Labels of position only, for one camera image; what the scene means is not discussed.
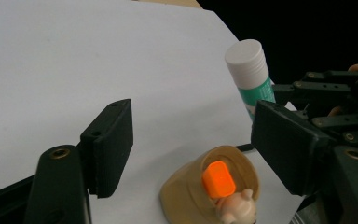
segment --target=glue stick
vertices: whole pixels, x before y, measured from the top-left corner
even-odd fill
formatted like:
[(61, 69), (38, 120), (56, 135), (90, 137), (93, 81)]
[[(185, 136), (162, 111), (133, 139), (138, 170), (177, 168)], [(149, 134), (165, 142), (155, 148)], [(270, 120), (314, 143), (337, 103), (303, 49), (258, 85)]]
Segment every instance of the glue stick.
[(264, 50), (257, 40), (245, 39), (227, 50), (225, 60), (249, 116), (254, 120), (258, 100), (275, 103)]

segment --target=white toy figure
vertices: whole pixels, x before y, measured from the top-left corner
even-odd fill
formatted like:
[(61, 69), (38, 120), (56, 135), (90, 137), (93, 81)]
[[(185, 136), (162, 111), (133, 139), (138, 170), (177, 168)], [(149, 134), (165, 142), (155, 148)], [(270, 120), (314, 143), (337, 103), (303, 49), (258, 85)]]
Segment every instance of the white toy figure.
[(216, 212), (220, 220), (224, 224), (254, 224), (256, 207), (252, 195), (251, 189), (245, 189), (219, 199)]

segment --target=white cap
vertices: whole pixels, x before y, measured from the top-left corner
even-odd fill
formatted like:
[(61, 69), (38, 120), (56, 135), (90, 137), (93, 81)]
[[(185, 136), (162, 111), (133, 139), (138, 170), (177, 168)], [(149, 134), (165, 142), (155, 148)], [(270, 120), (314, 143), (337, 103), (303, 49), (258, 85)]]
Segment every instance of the white cap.
[(235, 43), (227, 50), (225, 59), (238, 88), (253, 89), (269, 76), (264, 51), (257, 40), (245, 39)]

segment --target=green label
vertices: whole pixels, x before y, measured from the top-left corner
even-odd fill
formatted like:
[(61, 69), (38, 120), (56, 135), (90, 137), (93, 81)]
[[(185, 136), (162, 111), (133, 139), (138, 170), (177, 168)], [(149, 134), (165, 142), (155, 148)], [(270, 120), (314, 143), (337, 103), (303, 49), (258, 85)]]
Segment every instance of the green label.
[(274, 91), (271, 88), (271, 80), (269, 78), (256, 88), (250, 90), (238, 88), (238, 90), (240, 91), (242, 100), (245, 102), (246, 109), (252, 120), (255, 118), (255, 105), (258, 100), (266, 100), (275, 103)]

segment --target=orange block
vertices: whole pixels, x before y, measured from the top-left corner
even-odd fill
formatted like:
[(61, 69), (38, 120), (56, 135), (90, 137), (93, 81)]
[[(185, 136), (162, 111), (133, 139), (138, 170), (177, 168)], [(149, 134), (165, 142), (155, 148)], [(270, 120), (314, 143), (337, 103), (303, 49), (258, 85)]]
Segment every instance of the orange block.
[(235, 192), (235, 183), (226, 164), (214, 161), (202, 174), (202, 183), (213, 199), (227, 197)]

